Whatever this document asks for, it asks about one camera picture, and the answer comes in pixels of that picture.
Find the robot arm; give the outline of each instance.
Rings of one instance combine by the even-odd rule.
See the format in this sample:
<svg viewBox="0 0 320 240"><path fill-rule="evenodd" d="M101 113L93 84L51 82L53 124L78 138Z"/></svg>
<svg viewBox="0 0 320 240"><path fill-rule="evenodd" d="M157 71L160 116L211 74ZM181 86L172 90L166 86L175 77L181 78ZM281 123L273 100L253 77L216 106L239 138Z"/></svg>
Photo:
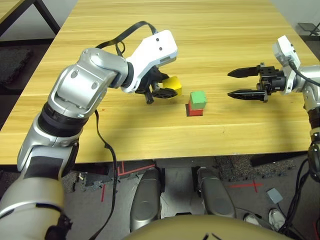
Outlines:
<svg viewBox="0 0 320 240"><path fill-rule="evenodd" d="M228 93L235 99L268 101L268 96L275 92L286 95L291 92L302 93L304 109L309 115L311 125L311 145L308 150L310 176L320 182L320 65L300 66L300 60L294 46L286 36L282 36L272 46L282 70L263 63L256 67L238 68L228 76L245 78L260 77L257 90L240 89Z"/></svg>
<svg viewBox="0 0 320 240"><path fill-rule="evenodd" d="M133 93L152 67L172 62L176 56L175 40L165 30L145 38L127 60L87 48L76 64L61 72L19 151L21 175L1 199L1 239L65 238L71 223L64 215L61 177L75 163L83 126L107 88Z"/></svg>

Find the red cube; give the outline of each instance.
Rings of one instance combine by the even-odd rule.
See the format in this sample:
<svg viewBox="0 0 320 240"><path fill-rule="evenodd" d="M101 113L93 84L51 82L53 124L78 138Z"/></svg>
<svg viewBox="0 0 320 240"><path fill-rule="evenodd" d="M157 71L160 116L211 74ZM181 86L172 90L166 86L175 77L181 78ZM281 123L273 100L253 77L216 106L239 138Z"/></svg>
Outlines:
<svg viewBox="0 0 320 240"><path fill-rule="evenodd" d="M194 117L194 116L202 116L203 115L203 109L197 109L197 110L193 110L191 108L191 104L190 101L188 103L188 117Z"/></svg>

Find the wooden table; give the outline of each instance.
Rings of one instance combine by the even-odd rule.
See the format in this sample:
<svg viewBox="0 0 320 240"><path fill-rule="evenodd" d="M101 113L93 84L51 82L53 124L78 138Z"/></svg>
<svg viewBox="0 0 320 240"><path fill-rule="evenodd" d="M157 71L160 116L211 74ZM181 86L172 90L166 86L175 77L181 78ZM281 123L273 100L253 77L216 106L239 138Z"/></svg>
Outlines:
<svg viewBox="0 0 320 240"><path fill-rule="evenodd" d="M0 133L0 163L15 164L26 133L46 102L59 73L83 49L110 40L138 21L172 32L175 62L161 67L182 82L182 96L145 103L143 95L109 89L100 104L100 131L118 160L305 151L310 144L308 115L300 93L275 93L268 103L227 96L254 89L259 78L227 73L264 61L280 67L272 44L287 35L302 65L316 57L267 0L79 0L33 74ZM151 34L143 27L124 42L130 56ZM203 116L186 117L190 92L203 90ZM80 138L78 163L111 161L91 117Z"/></svg>
<svg viewBox="0 0 320 240"><path fill-rule="evenodd" d="M24 0L0 0L0 23Z"/></svg>

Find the sneaker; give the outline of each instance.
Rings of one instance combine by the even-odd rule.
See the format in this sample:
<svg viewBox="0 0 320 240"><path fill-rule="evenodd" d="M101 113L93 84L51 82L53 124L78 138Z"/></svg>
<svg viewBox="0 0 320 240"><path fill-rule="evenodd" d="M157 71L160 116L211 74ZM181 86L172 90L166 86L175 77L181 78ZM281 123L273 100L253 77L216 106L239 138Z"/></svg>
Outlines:
<svg viewBox="0 0 320 240"><path fill-rule="evenodd" d="M286 222L285 216L276 208L269 211L269 223L278 231Z"/></svg>
<svg viewBox="0 0 320 240"><path fill-rule="evenodd" d="M261 225L260 225L260 223L258 222L256 216L254 216L254 215L252 215L252 214L250 214L250 213L247 213L247 214L244 216L243 221L261 227Z"/></svg>

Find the stacked blocks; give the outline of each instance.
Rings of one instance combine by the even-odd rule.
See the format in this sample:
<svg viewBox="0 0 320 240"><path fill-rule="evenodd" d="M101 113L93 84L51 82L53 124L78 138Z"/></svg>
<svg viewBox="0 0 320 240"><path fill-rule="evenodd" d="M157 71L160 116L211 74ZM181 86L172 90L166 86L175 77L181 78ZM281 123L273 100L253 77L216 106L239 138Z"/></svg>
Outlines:
<svg viewBox="0 0 320 240"><path fill-rule="evenodd" d="M182 94L182 86L179 79L176 76L169 77L162 81L163 88L173 89L177 92L178 96Z"/></svg>
<svg viewBox="0 0 320 240"><path fill-rule="evenodd" d="M187 106L187 116L202 116L206 106L207 98L204 91L193 91L190 94L189 103Z"/></svg>

